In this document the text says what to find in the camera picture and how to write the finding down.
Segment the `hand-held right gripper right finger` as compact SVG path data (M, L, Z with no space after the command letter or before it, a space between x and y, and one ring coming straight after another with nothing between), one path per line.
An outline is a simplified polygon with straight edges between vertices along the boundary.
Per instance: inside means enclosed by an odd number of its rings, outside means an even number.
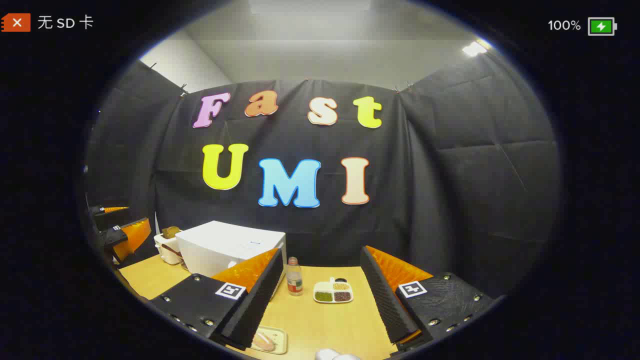
M372 246L359 263L391 344L400 352L450 337L496 299L451 272L431 274Z

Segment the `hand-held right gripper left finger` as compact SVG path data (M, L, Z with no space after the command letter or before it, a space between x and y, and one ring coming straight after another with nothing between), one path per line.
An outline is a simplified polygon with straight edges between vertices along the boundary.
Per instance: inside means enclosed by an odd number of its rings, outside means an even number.
M283 272L282 249L273 248L214 276L193 273L150 303L186 331L245 350L252 345Z

